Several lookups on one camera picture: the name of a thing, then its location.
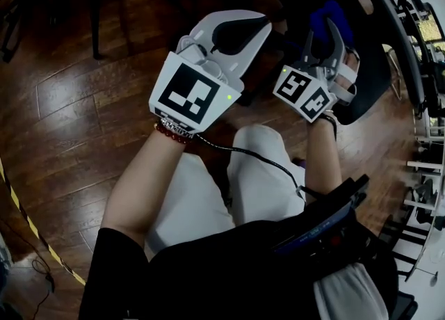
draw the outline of yellow and black tape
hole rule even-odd
[[[43,246],[45,246],[45,248],[49,251],[49,253],[51,253],[51,255],[53,256],[53,258],[69,273],[71,274],[73,277],[75,277],[77,279],[77,281],[79,283],[81,283],[82,285],[85,285],[85,280],[83,280],[83,278],[77,274],[76,272],[74,272],[66,263],[65,261],[59,257],[59,255],[56,253],[56,251],[48,244],[48,242],[46,242],[46,240],[42,237],[42,235],[39,233],[39,231],[37,230],[37,227],[34,225],[33,221],[31,221],[31,219],[29,218],[28,214],[26,213],[26,211],[24,210],[23,206],[20,204],[19,202],[19,198],[17,197],[17,194],[15,193],[13,187],[11,186],[11,183],[9,182],[8,176],[6,175],[6,172],[3,168],[3,164],[1,162],[0,159],[0,174],[1,177],[3,178],[3,181],[5,182],[6,187],[9,190],[9,193],[11,195],[11,198],[13,199],[13,202],[15,204],[15,206],[19,209],[20,213],[22,214],[22,216],[24,217],[24,219],[26,220],[26,222],[28,223],[29,227],[31,228],[31,231],[34,233],[34,235],[40,240],[40,242],[42,242]]]

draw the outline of forearm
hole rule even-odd
[[[334,127],[318,119],[307,127],[306,187],[320,194],[328,194],[342,183],[339,153]],[[308,202],[314,198],[306,194]]]
[[[143,246],[184,148],[155,130],[115,185],[102,227],[121,231]]]

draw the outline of black wristband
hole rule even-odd
[[[337,140],[337,123],[335,122],[334,118],[332,118],[331,116],[326,115],[326,114],[324,114],[324,113],[322,113],[321,115],[319,115],[318,118],[322,118],[322,119],[324,119],[324,120],[326,120],[326,121],[331,122],[332,127],[334,127],[334,137],[335,137],[335,140]]]

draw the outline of black cable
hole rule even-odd
[[[39,312],[40,306],[48,299],[49,294],[54,293],[54,291],[56,290],[54,279],[51,275],[51,268],[49,267],[47,261],[45,261],[45,259],[42,257],[38,249],[31,242],[27,241],[21,234],[15,231],[4,219],[0,218],[0,221],[4,223],[9,228],[9,230],[12,231],[16,236],[18,236],[24,243],[30,245],[30,247],[32,247],[36,255],[42,260],[40,261],[37,258],[33,259],[33,261],[31,262],[31,266],[37,273],[45,275],[44,278],[49,283],[50,288],[48,289],[47,295],[42,299],[42,301],[40,301],[40,303],[38,303],[37,308],[35,309],[34,316],[32,318],[32,320],[34,320],[35,317],[37,316],[37,313]],[[43,271],[38,268],[37,266],[38,264],[44,269]]]
[[[271,161],[270,159],[264,158],[263,156],[261,156],[260,154],[256,153],[256,152],[252,152],[251,150],[244,150],[243,148],[237,148],[237,147],[225,147],[222,145],[216,145],[213,144],[212,142],[208,141],[207,139],[205,139],[204,137],[202,137],[200,134],[196,134],[195,136],[197,136],[201,141],[203,141],[204,143],[210,145],[213,148],[216,148],[218,150],[229,150],[232,152],[240,152],[240,153],[244,153],[244,154],[248,154],[252,157],[258,158],[260,161],[263,161],[264,163],[270,164],[280,170],[282,170],[283,172],[285,172],[289,177],[291,177],[293,184],[295,185],[296,188],[296,193],[299,194],[300,190],[305,189],[302,186],[298,186],[297,181],[295,180],[295,178],[293,177],[292,173],[289,172],[285,167],[279,165],[278,163],[275,163],[274,161]]]
[[[49,296],[49,291],[47,292],[47,295],[43,298],[43,300],[42,300],[40,303],[38,303],[38,305],[37,305],[37,309],[35,309],[35,313],[34,313],[34,316],[33,316],[33,320],[34,320],[35,317],[37,316],[37,313],[39,312],[39,308],[40,308],[40,306],[45,302],[45,300],[48,299],[48,296]]]

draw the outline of white pants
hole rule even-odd
[[[235,135],[234,147],[251,150],[289,170],[298,185],[305,170],[291,163],[282,137],[270,127],[252,125]],[[250,221],[278,221],[300,214],[305,201],[282,170],[244,153],[232,152],[227,175],[232,216],[201,158],[184,153],[173,175],[161,212],[148,235],[150,249],[201,239]]]

